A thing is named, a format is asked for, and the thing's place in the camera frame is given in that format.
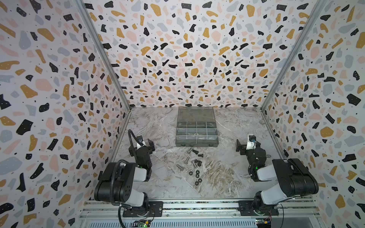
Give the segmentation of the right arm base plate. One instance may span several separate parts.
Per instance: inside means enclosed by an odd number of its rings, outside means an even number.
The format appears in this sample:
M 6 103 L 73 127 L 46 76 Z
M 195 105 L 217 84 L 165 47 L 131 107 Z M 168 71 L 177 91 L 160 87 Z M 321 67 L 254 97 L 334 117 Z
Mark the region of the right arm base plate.
M 266 205 L 255 200 L 238 201 L 238 211 L 241 216 L 278 216 L 279 211 L 275 205 Z

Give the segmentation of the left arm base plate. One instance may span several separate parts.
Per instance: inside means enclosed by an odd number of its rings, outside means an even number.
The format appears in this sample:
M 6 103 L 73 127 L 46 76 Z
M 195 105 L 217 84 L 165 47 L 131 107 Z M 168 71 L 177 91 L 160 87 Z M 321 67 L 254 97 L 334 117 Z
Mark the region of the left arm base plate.
M 162 217 L 163 202 L 149 201 L 144 202 L 141 207 L 132 207 L 131 209 L 124 209 L 124 218 L 145 218 L 145 217 Z

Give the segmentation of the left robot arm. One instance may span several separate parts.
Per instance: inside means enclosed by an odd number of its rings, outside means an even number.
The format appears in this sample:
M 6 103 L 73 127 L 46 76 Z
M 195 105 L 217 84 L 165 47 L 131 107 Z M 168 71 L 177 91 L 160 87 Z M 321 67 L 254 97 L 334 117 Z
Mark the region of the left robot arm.
M 119 160 L 107 165 L 102 173 L 94 192 L 94 199 L 122 206 L 125 209 L 149 209 L 149 199 L 146 193 L 133 189 L 134 182 L 147 182 L 152 173 L 150 155 L 155 151 L 154 142 L 150 139 L 145 143 L 141 136 L 136 147 L 129 152 L 136 153 L 136 162 Z

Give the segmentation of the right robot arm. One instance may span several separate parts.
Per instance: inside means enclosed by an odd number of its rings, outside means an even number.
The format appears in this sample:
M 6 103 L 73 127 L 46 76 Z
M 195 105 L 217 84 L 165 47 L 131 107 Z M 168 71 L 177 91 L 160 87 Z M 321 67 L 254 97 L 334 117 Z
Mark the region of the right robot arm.
M 241 216 L 277 216 L 280 203 L 318 193 L 316 179 L 299 159 L 273 159 L 272 164 L 266 165 L 270 156 L 261 148 L 256 136 L 249 135 L 246 144 L 237 140 L 236 151 L 246 156 L 248 175 L 254 182 L 277 181 L 271 188 L 258 191 L 252 200 L 239 201 Z

